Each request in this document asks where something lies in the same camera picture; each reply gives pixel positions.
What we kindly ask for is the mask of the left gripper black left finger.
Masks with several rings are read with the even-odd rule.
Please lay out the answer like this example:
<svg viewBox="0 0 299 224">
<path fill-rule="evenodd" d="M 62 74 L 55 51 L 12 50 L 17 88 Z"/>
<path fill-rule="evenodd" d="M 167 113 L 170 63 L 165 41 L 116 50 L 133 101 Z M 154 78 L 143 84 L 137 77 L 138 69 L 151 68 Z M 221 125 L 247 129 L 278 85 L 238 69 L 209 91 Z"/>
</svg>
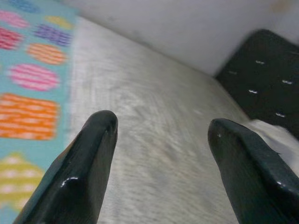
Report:
<svg viewBox="0 0 299 224">
<path fill-rule="evenodd" d="M 92 114 L 53 161 L 15 224 L 95 224 L 118 137 L 112 111 Z"/>
</svg>

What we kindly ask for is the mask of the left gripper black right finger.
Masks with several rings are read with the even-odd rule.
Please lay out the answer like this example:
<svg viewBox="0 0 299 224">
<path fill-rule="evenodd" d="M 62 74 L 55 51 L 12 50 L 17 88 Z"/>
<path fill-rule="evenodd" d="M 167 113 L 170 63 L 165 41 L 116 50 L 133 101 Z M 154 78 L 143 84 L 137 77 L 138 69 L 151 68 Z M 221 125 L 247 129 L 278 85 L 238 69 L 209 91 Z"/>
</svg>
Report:
<svg viewBox="0 0 299 224">
<path fill-rule="evenodd" d="M 239 223 L 299 222 L 299 178 L 256 132 L 213 119 L 207 136 Z"/>
</svg>

